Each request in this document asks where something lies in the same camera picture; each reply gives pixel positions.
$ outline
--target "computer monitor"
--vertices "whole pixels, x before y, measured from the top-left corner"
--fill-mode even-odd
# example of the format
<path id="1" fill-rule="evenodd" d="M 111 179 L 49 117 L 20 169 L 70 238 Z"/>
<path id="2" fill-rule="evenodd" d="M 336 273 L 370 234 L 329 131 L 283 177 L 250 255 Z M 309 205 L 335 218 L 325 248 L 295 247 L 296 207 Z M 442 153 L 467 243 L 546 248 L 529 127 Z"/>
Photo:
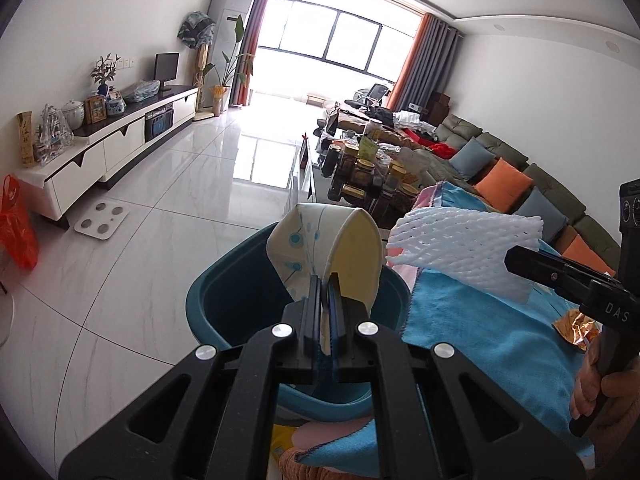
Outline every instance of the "computer monitor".
<path id="1" fill-rule="evenodd" d="M 160 82 L 160 91 L 170 90 L 170 86 L 164 86 L 165 81 L 172 81 L 178 75 L 178 52 L 171 54 L 156 54 L 156 66 L 154 68 L 154 79 Z"/>

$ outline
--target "black countertop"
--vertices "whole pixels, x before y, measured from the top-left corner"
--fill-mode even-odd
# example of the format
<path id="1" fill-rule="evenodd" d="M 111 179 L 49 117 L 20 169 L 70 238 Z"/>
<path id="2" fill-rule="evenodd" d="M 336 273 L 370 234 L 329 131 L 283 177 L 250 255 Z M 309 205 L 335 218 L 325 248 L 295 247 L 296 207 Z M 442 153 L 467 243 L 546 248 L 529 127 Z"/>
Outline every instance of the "black countertop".
<path id="1" fill-rule="evenodd" d="M 123 114 L 107 117 L 105 120 L 100 121 L 99 123 L 94 124 L 84 124 L 80 126 L 77 130 L 74 130 L 74 135 L 76 137 L 89 137 L 94 133 L 97 133 L 99 130 L 103 129 L 105 126 L 109 126 L 109 124 L 114 123 L 115 121 L 119 121 L 120 119 L 131 115 L 134 112 L 142 110 L 142 108 L 147 108 L 148 106 L 153 106 L 160 101 L 164 101 L 165 99 L 181 94 L 183 92 L 187 92 L 189 90 L 193 90 L 195 86 L 188 85 L 171 85 L 171 89 L 165 92 L 158 92 L 153 97 L 149 97 L 144 101 L 140 101 L 139 103 L 127 104 L 127 107 L 124 110 Z"/>

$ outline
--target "orange plastic bag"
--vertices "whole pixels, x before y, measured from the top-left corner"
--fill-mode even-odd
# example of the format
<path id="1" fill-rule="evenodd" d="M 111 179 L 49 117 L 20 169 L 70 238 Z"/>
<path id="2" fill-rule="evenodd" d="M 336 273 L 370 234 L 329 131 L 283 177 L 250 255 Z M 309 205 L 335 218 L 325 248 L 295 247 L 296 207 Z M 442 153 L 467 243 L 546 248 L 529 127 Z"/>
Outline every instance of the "orange plastic bag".
<path id="1" fill-rule="evenodd" d="M 38 241 L 20 197 L 20 185 L 11 175 L 4 178 L 2 188 L 0 242 L 19 267 L 31 270 L 38 263 Z"/>

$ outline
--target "blue pillow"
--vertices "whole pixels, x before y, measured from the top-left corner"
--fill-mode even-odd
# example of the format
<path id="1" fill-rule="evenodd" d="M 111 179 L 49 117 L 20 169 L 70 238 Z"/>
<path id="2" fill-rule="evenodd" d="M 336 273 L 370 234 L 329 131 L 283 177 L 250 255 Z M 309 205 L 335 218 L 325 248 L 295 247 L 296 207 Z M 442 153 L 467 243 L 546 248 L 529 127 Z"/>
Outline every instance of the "blue pillow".
<path id="1" fill-rule="evenodd" d="M 492 160 L 494 160 L 494 154 L 473 137 L 459 152 L 449 159 L 449 164 L 465 180 L 470 180 Z"/>
<path id="2" fill-rule="evenodd" d="M 525 203 L 514 213 L 520 216 L 539 216 L 544 225 L 542 227 L 542 239 L 550 244 L 560 230 L 569 223 L 569 219 L 558 211 L 549 200 L 535 187 Z"/>

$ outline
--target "blue towel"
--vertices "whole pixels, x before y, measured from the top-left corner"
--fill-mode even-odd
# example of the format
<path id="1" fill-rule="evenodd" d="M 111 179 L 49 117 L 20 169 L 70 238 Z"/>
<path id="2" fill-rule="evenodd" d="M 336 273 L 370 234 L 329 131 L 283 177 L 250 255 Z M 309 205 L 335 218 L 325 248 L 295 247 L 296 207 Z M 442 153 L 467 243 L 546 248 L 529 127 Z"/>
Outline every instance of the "blue towel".
<path id="1" fill-rule="evenodd" d="M 443 206 L 484 210 L 484 203 L 451 184 L 442 186 Z M 541 241 L 541 248 L 555 252 Z M 452 343 L 529 413 L 578 454 L 590 454 L 586 438 L 569 432 L 569 399 L 583 354 L 568 345 L 552 323 L 573 303 L 536 286 L 526 304 L 496 298 L 435 270 L 423 269 L 415 283 L 402 339 L 430 348 Z M 361 430 L 299 457 L 310 466 L 335 467 L 378 476 L 376 429 Z"/>

